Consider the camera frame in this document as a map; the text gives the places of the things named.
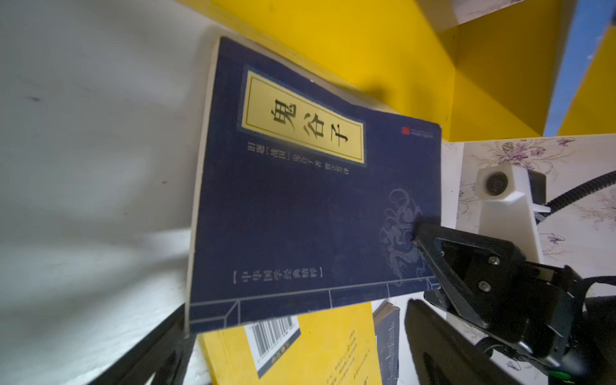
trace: barcode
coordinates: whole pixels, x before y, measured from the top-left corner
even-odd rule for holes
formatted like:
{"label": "barcode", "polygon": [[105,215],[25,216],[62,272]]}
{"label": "barcode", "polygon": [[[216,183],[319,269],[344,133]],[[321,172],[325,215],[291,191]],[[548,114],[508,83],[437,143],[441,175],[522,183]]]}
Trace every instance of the barcode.
{"label": "barcode", "polygon": [[270,349],[286,336],[286,332],[294,326],[291,317],[263,321],[251,326],[254,339],[257,342],[259,355],[263,357]]}

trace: yellow title label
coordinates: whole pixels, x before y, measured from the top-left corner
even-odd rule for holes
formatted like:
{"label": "yellow title label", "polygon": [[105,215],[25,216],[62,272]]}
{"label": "yellow title label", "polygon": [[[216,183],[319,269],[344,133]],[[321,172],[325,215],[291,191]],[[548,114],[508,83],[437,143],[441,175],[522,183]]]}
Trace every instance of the yellow title label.
{"label": "yellow title label", "polygon": [[241,126],[316,151],[365,163],[363,123],[350,120],[248,71]]}

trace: yellow book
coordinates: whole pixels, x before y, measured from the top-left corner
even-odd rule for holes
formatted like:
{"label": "yellow book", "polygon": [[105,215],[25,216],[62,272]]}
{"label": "yellow book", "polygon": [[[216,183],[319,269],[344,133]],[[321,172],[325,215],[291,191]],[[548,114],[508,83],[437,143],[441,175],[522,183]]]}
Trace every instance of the yellow book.
{"label": "yellow book", "polygon": [[214,385],[381,384],[369,303],[201,334]]}

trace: cable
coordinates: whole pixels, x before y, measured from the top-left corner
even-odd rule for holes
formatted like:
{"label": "cable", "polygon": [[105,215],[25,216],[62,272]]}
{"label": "cable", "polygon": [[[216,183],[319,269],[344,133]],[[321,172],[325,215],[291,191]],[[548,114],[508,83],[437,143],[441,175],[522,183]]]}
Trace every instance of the cable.
{"label": "cable", "polygon": [[562,195],[549,201],[546,206],[552,210],[549,213],[537,213],[537,223],[543,222],[547,217],[554,214],[575,201],[578,201],[592,193],[616,184],[616,171],[608,172],[602,176],[598,176],[588,182],[582,183],[578,187],[574,187],[571,190],[565,192]]}

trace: yellow wall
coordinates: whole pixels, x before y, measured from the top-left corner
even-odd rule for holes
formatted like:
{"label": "yellow wall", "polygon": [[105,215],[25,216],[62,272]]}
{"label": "yellow wall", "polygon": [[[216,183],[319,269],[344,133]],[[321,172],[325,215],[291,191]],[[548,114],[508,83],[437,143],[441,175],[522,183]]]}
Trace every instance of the yellow wall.
{"label": "yellow wall", "polygon": [[616,26],[607,31],[578,90],[559,135],[616,132]]}
{"label": "yellow wall", "polygon": [[526,0],[458,27],[451,141],[541,136],[559,0]]}
{"label": "yellow wall", "polygon": [[449,138],[457,27],[437,33],[415,1],[180,2],[329,81],[439,123]]}

